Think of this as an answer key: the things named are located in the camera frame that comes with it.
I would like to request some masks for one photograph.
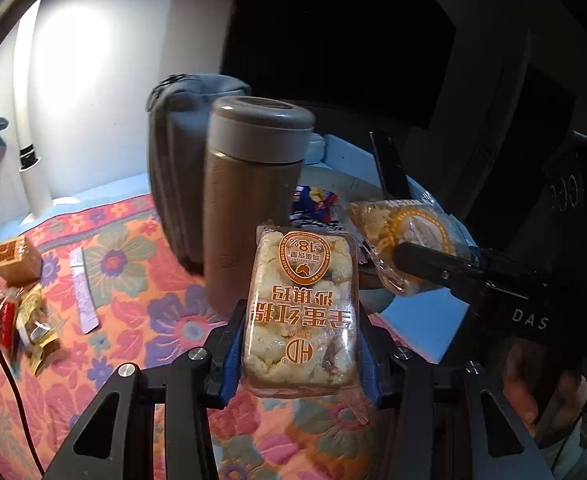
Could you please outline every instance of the black cable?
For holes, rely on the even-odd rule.
[[[576,429],[577,424],[580,422],[580,419],[582,418],[583,413],[584,413],[584,410],[582,412],[580,412],[580,415],[578,415],[576,417],[576,420],[574,420],[573,424],[571,424],[571,429],[569,430],[569,433],[567,434],[565,439],[562,441],[560,449],[558,449],[558,452],[556,453],[556,457],[553,459],[553,465],[551,466],[552,473],[555,471],[556,464],[558,463],[558,459],[560,458],[562,451],[565,449],[565,446],[567,445],[567,441],[569,440],[569,437],[571,436],[571,434],[573,434],[574,430]]]
[[[44,476],[44,469],[42,468],[42,464],[40,463],[40,459],[38,458],[38,453],[35,450],[35,446],[33,445],[33,440],[31,438],[31,433],[29,432],[29,425],[26,421],[26,413],[24,412],[24,405],[22,403],[22,397],[20,396],[20,391],[17,389],[16,380],[9,369],[9,365],[7,364],[6,360],[4,359],[4,355],[0,350],[0,365],[4,370],[4,374],[6,378],[9,380],[9,384],[11,385],[11,389],[13,390],[14,397],[16,398],[17,409],[20,412],[20,420],[22,420],[22,430],[24,431],[24,436],[26,437],[26,442],[29,445],[29,450],[31,450],[31,455],[33,456],[33,461],[35,465],[38,466],[38,470],[40,474]]]

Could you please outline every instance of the metal screw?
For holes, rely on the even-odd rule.
[[[121,365],[120,368],[118,368],[118,375],[120,377],[129,377],[130,375],[133,375],[134,371],[135,371],[134,364],[125,363],[124,365]]]
[[[192,348],[189,351],[189,359],[191,361],[201,361],[202,359],[204,359],[208,354],[208,351],[206,348],[202,347],[202,346],[196,346],[196,348]]]
[[[409,359],[413,352],[407,348],[406,346],[398,346],[394,351],[393,355],[396,359],[400,359],[401,361],[406,361]]]
[[[477,363],[475,361],[467,361],[464,364],[464,369],[467,370],[468,373],[473,374],[473,375],[478,375],[482,371],[482,367],[480,366],[480,363]]]

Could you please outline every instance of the orange oval label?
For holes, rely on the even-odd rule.
[[[324,238],[303,231],[291,231],[280,240],[280,264],[291,281],[313,285],[329,268],[331,248]]]
[[[287,345],[286,354],[291,363],[306,363],[313,357],[313,345],[306,339],[294,339]]]

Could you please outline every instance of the gray pouch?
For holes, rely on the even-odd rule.
[[[148,97],[148,174],[164,234],[180,264],[202,272],[202,185],[211,104],[251,88],[219,74],[173,75]]]

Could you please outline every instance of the brown cube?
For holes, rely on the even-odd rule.
[[[0,276],[9,285],[24,285],[40,279],[42,257],[26,236],[0,244]]]

